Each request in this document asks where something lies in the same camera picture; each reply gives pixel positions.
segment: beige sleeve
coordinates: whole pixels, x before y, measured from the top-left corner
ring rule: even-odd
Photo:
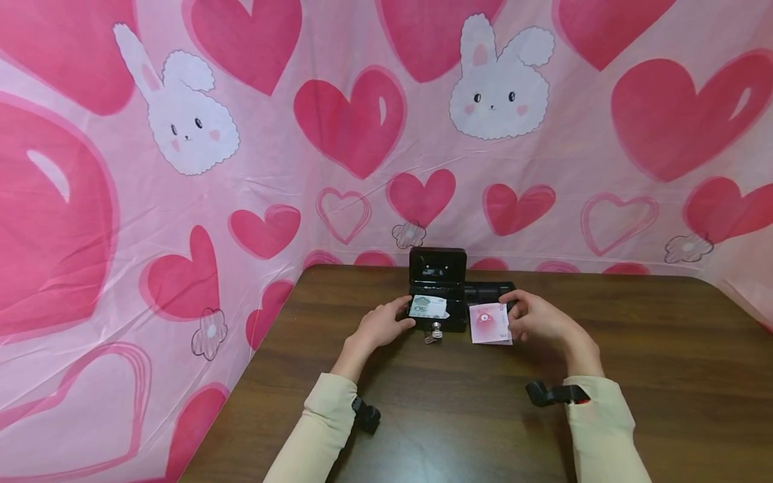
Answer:
[[[325,483],[352,432],[356,396],[357,385],[352,381],[321,374],[264,483]]]
[[[574,466],[580,483],[651,483],[633,444],[636,426],[620,386],[603,377],[572,376],[591,397],[585,404],[567,405],[574,440]]]

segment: hand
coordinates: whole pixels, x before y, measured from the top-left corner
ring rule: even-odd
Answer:
[[[378,347],[389,344],[398,335],[416,325],[412,318],[404,318],[397,321],[397,313],[400,312],[412,296],[396,298],[385,305],[379,305],[372,311],[365,314],[363,320],[359,322],[359,328],[351,336],[351,339],[358,341],[374,350]]]
[[[344,342],[341,355],[330,373],[345,377],[357,384],[370,354],[416,325],[416,321],[412,318],[405,318],[399,322],[395,320],[397,312],[405,307],[410,299],[411,296],[406,295],[386,305],[379,305],[368,312],[363,320],[359,321],[359,327],[354,334]]]
[[[564,352],[570,376],[604,377],[598,345],[572,317],[542,297],[523,290],[504,294],[499,303],[514,300],[516,305],[508,314],[513,340],[542,338]]]

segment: banknote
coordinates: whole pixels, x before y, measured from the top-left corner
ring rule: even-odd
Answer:
[[[408,317],[448,318],[448,312],[445,311],[446,304],[444,298],[416,295],[410,304]]]
[[[470,307],[470,332],[473,344],[511,345],[507,306],[481,304]]]

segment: black clip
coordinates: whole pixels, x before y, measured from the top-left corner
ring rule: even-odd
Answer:
[[[355,414],[354,422],[357,423],[359,429],[368,434],[375,434],[381,422],[381,412],[375,407],[365,404],[363,398],[359,396],[354,398],[352,409]]]
[[[534,381],[526,384],[526,392],[529,394],[532,404],[537,407],[552,406],[557,403],[582,404],[591,400],[591,397],[577,385],[556,386],[547,390],[545,383]]]

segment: brown tabletop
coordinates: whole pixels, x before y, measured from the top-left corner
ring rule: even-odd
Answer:
[[[512,280],[591,333],[653,481],[773,478],[773,337],[716,288],[681,277],[467,278]],[[262,481],[346,336],[406,292],[403,268],[308,269],[181,481]],[[563,407],[536,408],[523,389],[564,370],[531,344],[473,345],[468,331],[425,345],[412,332],[366,367],[359,393],[381,425],[372,437],[352,432],[329,481],[575,481]]]

